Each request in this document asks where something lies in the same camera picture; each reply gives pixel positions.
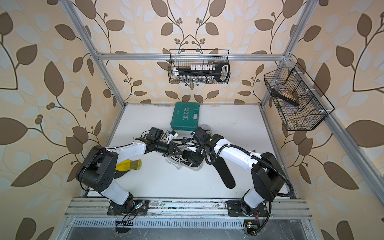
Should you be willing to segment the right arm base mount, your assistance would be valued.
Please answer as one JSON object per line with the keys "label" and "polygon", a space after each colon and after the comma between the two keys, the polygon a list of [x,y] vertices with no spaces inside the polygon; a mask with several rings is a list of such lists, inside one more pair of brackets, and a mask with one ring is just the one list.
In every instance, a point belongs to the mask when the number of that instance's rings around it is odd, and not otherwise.
{"label": "right arm base mount", "polygon": [[229,200],[226,201],[226,207],[230,217],[266,217],[268,215],[268,208],[264,203],[252,208],[242,200]]}

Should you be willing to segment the black socket set holder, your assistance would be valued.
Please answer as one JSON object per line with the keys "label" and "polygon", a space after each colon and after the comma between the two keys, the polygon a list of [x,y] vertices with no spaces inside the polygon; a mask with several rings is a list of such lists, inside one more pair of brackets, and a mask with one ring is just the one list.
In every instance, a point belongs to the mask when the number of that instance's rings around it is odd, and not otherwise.
{"label": "black socket set holder", "polygon": [[212,62],[204,64],[191,64],[171,67],[169,79],[173,83],[179,80],[183,83],[227,84],[231,75],[228,62]]}

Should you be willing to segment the aluminium front rail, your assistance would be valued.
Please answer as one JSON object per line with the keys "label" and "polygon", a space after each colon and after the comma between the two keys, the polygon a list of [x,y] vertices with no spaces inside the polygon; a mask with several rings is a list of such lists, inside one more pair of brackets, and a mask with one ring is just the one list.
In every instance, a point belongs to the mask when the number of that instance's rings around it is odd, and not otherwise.
{"label": "aluminium front rail", "polygon": [[313,219],[304,200],[277,199],[272,205],[261,204],[256,213],[246,216],[236,199],[149,198],[131,214],[116,213],[102,198],[74,198],[65,218],[74,227],[239,229],[265,219],[307,223]]}

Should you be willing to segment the green plastic tool case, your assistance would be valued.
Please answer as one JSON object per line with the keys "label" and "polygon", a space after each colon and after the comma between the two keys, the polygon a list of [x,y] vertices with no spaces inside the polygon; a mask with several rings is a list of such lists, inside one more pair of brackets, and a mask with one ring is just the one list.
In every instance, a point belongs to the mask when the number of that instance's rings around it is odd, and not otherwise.
{"label": "green plastic tool case", "polygon": [[171,128],[175,131],[193,132],[199,126],[200,105],[178,102],[175,104]]}

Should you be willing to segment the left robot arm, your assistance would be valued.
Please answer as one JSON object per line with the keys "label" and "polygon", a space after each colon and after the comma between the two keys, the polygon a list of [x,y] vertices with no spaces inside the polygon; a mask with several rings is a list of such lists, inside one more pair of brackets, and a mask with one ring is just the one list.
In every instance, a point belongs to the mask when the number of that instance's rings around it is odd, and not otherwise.
{"label": "left robot arm", "polygon": [[87,186],[111,202],[120,206],[124,205],[132,198],[132,195],[114,179],[118,164],[151,152],[160,153],[164,157],[183,154],[183,151],[174,143],[162,142],[163,134],[164,131],[152,127],[147,134],[136,138],[133,143],[120,147],[93,147],[77,171],[76,180],[82,187]]}

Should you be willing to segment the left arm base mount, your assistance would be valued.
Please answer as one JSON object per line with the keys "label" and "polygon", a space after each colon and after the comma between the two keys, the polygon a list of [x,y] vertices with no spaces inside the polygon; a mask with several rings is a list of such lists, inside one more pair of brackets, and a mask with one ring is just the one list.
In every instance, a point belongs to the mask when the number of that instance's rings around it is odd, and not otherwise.
{"label": "left arm base mount", "polygon": [[124,203],[123,205],[118,205],[114,202],[110,202],[110,206],[107,211],[108,216],[125,216],[131,214],[134,216],[144,216],[149,210],[149,200],[144,199],[132,199]]}

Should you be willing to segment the right black insole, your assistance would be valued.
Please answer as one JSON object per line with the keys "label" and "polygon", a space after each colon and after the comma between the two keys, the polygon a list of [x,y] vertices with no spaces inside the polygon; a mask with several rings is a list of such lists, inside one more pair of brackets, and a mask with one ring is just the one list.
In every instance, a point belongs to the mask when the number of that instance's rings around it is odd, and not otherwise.
{"label": "right black insole", "polygon": [[225,160],[222,157],[218,157],[218,159],[213,163],[214,168],[218,172],[221,180],[223,181],[224,185],[228,189],[233,189],[236,186],[235,179],[229,170]]}

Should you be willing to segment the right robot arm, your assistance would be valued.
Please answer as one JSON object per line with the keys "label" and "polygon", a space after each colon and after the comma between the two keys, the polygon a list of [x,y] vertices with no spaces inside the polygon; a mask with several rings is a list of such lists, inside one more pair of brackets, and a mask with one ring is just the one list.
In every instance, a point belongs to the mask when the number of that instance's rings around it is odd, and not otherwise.
{"label": "right robot arm", "polygon": [[284,171],[275,156],[269,152],[258,154],[247,151],[230,143],[221,135],[211,135],[209,130],[201,127],[193,131],[191,136],[191,140],[182,140],[182,144],[189,149],[183,152],[183,158],[194,164],[205,161],[214,166],[227,188],[233,189],[236,182],[225,160],[250,173],[253,187],[247,190],[240,200],[241,211],[248,216],[254,214],[260,204],[273,202],[287,183]]}

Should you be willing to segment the yellow tape on arm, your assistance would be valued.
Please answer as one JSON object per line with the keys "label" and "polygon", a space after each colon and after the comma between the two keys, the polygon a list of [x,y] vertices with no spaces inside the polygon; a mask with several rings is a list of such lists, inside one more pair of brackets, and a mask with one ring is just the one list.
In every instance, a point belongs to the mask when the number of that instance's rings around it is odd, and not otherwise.
{"label": "yellow tape on arm", "polygon": [[125,171],[131,171],[135,170],[138,171],[142,166],[142,161],[141,160],[125,160],[119,164],[116,165],[116,170],[120,172],[125,172]]}

